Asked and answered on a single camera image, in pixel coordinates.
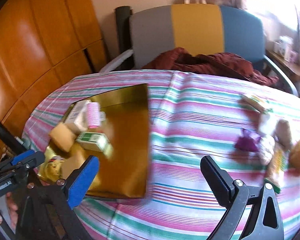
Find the wooden cabinet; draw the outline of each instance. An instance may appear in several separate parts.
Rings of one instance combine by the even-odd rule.
[[[0,120],[21,136],[50,93],[105,64],[91,0],[8,0],[0,10]],[[3,148],[0,141],[0,157]]]

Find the tablecloth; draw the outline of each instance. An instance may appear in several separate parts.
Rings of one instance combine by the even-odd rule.
[[[152,123],[154,185],[152,199],[127,206],[85,198],[75,212],[94,239],[206,239],[225,212],[200,172],[200,159],[211,155],[233,179],[261,186],[265,168],[252,153],[236,151],[241,128],[256,130],[259,112],[241,101],[254,93],[269,100],[274,113],[294,121],[300,137],[300,99],[237,79],[178,71],[119,71],[74,78],[50,94],[31,114],[23,137],[44,151],[49,131],[69,105],[92,95],[148,84]],[[300,227],[300,177],[285,172],[277,196],[285,239]],[[238,239],[248,206],[232,239]]]

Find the purple pouch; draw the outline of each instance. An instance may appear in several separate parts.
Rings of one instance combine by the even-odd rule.
[[[239,137],[234,147],[242,151],[258,152],[260,139],[259,134],[242,128],[242,136]]]

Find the multicolored chair back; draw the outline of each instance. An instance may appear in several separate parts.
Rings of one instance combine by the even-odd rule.
[[[137,69],[176,47],[192,55],[231,52],[257,70],[263,67],[262,22],[241,9],[211,4],[161,6],[133,14],[130,31]]]

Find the screw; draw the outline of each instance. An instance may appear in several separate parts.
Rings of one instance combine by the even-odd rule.
[[[58,186],[63,186],[66,183],[66,181],[64,179],[58,179],[57,180],[57,185]]]
[[[270,183],[266,183],[265,186],[267,189],[272,189],[272,185]]]
[[[33,183],[33,182],[29,183],[29,184],[27,185],[27,188],[29,188],[29,189],[34,188],[34,183]]]
[[[236,179],[235,182],[239,187],[243,186],[243,181],[241,179]]]

